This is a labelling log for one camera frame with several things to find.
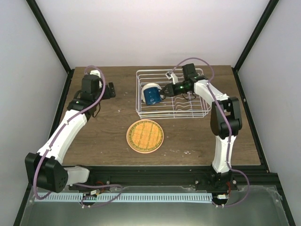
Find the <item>black front frame rail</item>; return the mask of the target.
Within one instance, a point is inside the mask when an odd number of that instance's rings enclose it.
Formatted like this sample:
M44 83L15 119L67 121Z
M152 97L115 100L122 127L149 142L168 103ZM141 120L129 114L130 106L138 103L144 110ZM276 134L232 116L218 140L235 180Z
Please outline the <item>black front frame rail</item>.
M211 166L93 166L82 184L87 186L195 186L198 190L222 190L227 182L237 185L280 184L277 173L263 166L236 166L227 173L216 173Z

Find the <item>blue mug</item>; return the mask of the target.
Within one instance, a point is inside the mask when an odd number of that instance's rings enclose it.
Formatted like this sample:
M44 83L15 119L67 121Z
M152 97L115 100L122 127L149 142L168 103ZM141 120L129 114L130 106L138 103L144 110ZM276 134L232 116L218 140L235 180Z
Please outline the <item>blue mug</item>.
M146 105L154 105L162 101L160 98L160 89L157 87L150 87L143 91Z

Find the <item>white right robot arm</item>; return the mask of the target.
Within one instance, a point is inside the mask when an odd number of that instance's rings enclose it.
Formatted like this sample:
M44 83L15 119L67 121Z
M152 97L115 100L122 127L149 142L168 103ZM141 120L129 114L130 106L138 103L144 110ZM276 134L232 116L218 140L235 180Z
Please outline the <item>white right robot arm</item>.
M215 135L215 154L212 167L215 174L209 177L210 186L219 190L226 184L224 173L231 170L233 145L242 129L242 117L238 98L229 97L215 88L208 78L196 72L194 64L182 67L183 81L173 81L163 87L159 94L175 97L192 92L211 106L210 127Z

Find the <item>black frame post left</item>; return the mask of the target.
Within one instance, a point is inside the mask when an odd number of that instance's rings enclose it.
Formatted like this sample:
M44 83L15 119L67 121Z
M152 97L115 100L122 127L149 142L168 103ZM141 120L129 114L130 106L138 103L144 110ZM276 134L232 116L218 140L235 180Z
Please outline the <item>black frame post left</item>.
M71 67L69 66L55 36L53 35L42 11L40 10L37 2L35 0L26 0L30 10L32 11L33 15L35 16L37 22L39 23L41 29L43 30L48 42L50 43L53 51L55 52L58 60L60 61L61 65L63 66L64 70L69 73L71 71Z

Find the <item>black frame post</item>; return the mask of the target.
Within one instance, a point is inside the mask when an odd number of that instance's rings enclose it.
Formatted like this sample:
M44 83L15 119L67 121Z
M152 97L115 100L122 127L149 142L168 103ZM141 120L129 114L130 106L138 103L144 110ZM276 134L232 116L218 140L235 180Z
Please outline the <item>black frame post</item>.
M265 7L258 23L256 24L248 42L246 43L242 53L240 54L235 66L232 68L235 72L238 72L242 65L244 64L245 60L247 59L249 53L251 52L254 44L256 43L257 39L259 38L263 28L265 27L266 23L268 22L270 16L272 15L274 9L276 8L279 0L269 0L267 6Z
M43 30L48 42L50 43L53 51L55 52L58 60L60 61L61 65L63 66L64 70L69 73L71 71L71 67L69 66L55 36L53 35L42 11L40 10L37 2L35 0L26 0L30 10L32 11L33 15L35 16L37 22L39 23L41 29Z

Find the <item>black frame post right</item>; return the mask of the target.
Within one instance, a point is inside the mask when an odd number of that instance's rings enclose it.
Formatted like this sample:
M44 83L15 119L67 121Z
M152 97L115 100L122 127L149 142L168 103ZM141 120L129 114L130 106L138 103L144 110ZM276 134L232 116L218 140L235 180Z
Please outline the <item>black frame post right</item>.
M265 27L266 23L268 22L270 16L272 15L274 9L276 8L279 0L269 0L267 6L265 7L258 23L256 24L248 42L246 43L242 53L240 54L235 66L232 68L235 72L238 72L242 65L244 64L245 60L247 59L249 53L251 52L254 44L256 43L257 39L259 38L263 28Z

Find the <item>orange woven pattern plate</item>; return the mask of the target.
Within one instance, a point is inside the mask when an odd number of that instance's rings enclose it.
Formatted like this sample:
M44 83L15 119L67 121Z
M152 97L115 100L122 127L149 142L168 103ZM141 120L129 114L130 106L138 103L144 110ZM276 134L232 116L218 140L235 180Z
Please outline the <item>orange woven pattern plate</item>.
M162 146L164 132L162 127L155 121L139 120L128 128L126 140L135 152L149 154Z

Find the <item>white scalloped bowl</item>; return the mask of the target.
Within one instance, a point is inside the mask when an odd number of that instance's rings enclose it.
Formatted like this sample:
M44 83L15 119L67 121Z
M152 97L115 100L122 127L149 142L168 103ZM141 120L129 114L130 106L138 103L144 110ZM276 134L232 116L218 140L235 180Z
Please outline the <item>white scalloped bowl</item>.
M141 99L144 103L148 103L152 101L152 104L155 102L160 102L162 99L162 95L159 92L162 88L156 83L148 83L143 86L141 90Z

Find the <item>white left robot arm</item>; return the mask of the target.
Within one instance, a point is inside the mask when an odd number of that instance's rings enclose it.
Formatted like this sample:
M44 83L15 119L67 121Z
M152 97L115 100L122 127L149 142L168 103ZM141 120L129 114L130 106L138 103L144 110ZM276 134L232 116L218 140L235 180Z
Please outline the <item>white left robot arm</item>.
M85 190L95 187L96 178L89 174L88 168L65 168L63 159L79 131L90 118L98 115L100 102L115 95L113 83L106 83L100 71L85 73L81 89L68 104L57 129L36 153L28 153L25 158L27 177L34 189L42 188L59 193L73 184L80 184Z

